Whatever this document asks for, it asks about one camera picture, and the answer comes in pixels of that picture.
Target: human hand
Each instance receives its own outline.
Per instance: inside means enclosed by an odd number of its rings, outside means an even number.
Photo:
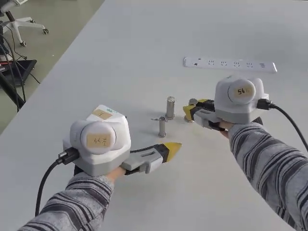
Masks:
[[[108,179],[110,179],[114,183],[116,179],[118,179],[119,177],[123,176],[125,173],[126,173],[125,169],[123,169],[121,167],[117,167],[115,170],[113,170],[110,173],[108,173],[106,175],[106,177]]]
[[[219,124],[219,127],[224,128],[226,130],[229,130],[230,128],[232,128],[234,124],[226,122],[226,121],[221,121]],[[220,132],[224,137],[226,137],[227,139],[229,138],[228,136],[228,131],[221,131]]]

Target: round white knob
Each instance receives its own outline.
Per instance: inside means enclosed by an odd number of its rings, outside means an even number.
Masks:
[[[82,146],[92,154],[104,154],[116,143],[116,133],[106,122],[96,121],[87,125],[80,136]]]
[[[235,104],[247,104],[256,95],[256,87],[248,79],[238,79],[231,83],[228,89],[228,97]]]

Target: human arm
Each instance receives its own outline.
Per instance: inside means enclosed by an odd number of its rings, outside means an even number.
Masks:
[[[103,223],[115,180],[124,175],[118,167],[106,176],[75,175],[66,189],[49,199],[40,214],[19,231],[98,230]]]
[[[308,160],[298,149],[273,138],[262,125],[220,127],[253,188],[290,226],[308,230]]]

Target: caster wheel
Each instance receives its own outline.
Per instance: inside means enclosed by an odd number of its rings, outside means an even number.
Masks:
[[[49,30],[48,30],[48,29],[43,29],[43,34],[44,34],[44,35],[49,34]]]
[[[26,42],[21,42],[20,45],[21,45],[22,47],[26,47],[26,46],[27,46]]]

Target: white power strip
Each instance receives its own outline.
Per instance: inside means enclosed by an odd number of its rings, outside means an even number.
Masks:
[[[260,71],[268,73],[277,72],[275,63],[249,60],[185,57],[184,66],[210,69],[231,69],[239,71]]]

